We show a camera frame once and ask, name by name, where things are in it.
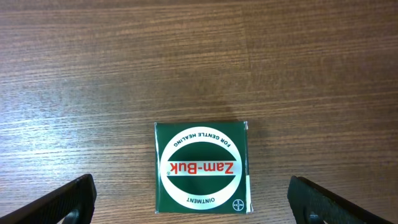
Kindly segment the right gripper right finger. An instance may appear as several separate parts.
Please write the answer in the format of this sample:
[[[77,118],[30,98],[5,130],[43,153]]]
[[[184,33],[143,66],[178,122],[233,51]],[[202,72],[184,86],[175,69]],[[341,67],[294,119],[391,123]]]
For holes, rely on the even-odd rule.
[[[297,223],[392,224],[304,177],[291,177],[287,198]]]

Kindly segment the green Zam-Buk ointment box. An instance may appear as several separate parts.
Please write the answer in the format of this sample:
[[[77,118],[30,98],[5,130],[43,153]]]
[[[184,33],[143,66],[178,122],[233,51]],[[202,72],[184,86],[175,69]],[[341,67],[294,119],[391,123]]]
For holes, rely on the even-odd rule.
[[[248,123],[155,123],[155,212],[253,211]]]

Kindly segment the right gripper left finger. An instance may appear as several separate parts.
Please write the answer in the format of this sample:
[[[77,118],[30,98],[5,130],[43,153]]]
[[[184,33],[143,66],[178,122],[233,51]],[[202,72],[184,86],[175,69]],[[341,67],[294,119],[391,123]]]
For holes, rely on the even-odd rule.
[[[84,174],[28,205],[1,217],[1,223],[90,223],[96,188],[91,174]]]

